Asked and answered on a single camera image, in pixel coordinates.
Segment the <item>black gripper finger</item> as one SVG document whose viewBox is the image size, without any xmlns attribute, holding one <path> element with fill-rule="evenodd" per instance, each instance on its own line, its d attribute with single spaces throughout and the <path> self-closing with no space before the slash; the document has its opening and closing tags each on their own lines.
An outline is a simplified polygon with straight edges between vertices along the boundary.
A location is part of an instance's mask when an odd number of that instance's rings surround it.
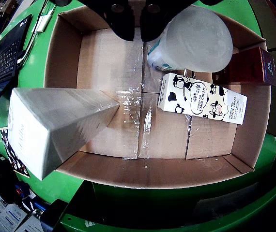
<svg viewBox="0 0 276 232">
<path fill-rule="evenodd" d="M 158 38 L 167 24 L 196 0 L 147 0 L 141 11 L 140 32 L 144 42 Z"/>
<path fill-rule="evenodd" d="M 133 41 L 135 18 L 128 0 L 80 0 L 80 2 L 100 15 L 121 39 Z"/>
</svg>

